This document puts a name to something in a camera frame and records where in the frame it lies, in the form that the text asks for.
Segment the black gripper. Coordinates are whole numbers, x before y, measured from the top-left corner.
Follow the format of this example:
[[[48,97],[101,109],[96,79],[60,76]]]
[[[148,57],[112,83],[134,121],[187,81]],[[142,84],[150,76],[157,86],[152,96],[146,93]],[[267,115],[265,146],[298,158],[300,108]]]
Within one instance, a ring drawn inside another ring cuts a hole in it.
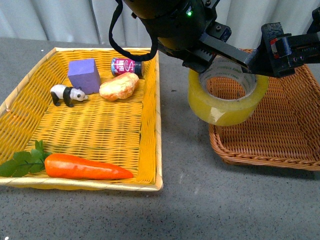
[[[181,59],[182,65],[203,73],[216,55],[250,70],[248,52],[227,44],[231,28],[217,22],[217,15],[195,15],[176,18],[164,29],[170,36],[158,37],[158,49],[166,55]]]

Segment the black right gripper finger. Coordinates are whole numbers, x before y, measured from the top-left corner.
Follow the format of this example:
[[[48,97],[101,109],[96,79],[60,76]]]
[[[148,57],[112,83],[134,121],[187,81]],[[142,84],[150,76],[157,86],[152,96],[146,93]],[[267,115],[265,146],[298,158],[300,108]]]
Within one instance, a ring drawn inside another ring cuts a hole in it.
[[[320,62],[320,24],[312,23],[306,34],[284,33],[279,22],[261,27],[260,45],[249,54],[242,70],[248,74],[282,78],[304,64]]]

